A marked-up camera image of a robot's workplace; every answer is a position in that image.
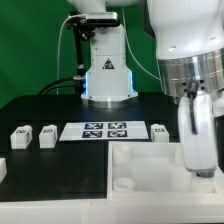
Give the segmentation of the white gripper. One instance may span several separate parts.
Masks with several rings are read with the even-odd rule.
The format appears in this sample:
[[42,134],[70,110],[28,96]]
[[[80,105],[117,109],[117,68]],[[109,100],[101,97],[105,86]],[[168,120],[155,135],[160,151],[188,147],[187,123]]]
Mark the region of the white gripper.
[[178,107],[178,128],[184,165],[201,178],[214,177],[218,165],[212,99],[198,95],[193,101],[197,134],[192,133],[189,98],[182,97]]

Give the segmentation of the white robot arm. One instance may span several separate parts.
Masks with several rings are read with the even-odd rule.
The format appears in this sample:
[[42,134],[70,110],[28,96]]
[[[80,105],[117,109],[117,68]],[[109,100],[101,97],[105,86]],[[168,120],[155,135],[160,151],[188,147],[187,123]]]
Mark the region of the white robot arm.
[[125,70],[124,28],[108,6],[144,2],[163,92],[178,103],[184,165],[210,178],[218,166],[214,106],[224,89],[224,0],[67,0],[93,29],[85,104],[111,108],[137,96]]

